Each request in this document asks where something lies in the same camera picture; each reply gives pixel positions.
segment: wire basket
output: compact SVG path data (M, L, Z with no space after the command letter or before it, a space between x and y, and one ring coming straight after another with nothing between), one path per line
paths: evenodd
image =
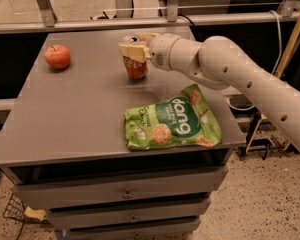
M12 194L4 210L3 217L6 219L17 220L25 224L49 224L47 220L40 221L38 219L25 216L24 211L25 206L23 202Z

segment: green chip bag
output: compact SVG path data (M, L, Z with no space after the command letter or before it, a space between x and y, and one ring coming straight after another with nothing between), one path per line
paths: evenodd
M130 149L193 144L212 147L222 138L221 128L197 84L167 101L128 109L124 117Z

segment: soda can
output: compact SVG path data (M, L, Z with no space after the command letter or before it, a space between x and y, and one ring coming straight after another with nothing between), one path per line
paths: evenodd
M140 41L137 36L126 36L123 38L125 43L135 43ZM125 68L127 70L128 76L131 79L142 79L148 73L147 62L138 62L129 57L122 56Z

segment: yellow pole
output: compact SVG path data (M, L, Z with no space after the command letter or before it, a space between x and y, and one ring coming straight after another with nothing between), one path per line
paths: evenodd
M274 75L278 78L280 78L283 74L283 71L285 70L287 63L289 61L289 58L291 56L293 47L299 37L300 34L300 15L298 17L298 20L296 22L296 25L294 26L294 29L291 33L290 39L288 41L288 44L286 46L286 49L281 57L280 63L278 65L278 68L276 70L276 72L274 73Z

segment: gray tabletop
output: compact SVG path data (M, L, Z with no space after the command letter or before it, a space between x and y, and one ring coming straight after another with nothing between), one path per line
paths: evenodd
M49 34L0 132L0 167L204 150L201 146L127 149L125 110L165 100L193 83L150 62L146 79L130 80L118 42L139 31L193 38L188 27ZM56 43L66 45L72 54L71 66L60 72L53 72L43 58L45 49ZM222 94L204 87L202 92L223 132L222 143L213 149L243 145Z

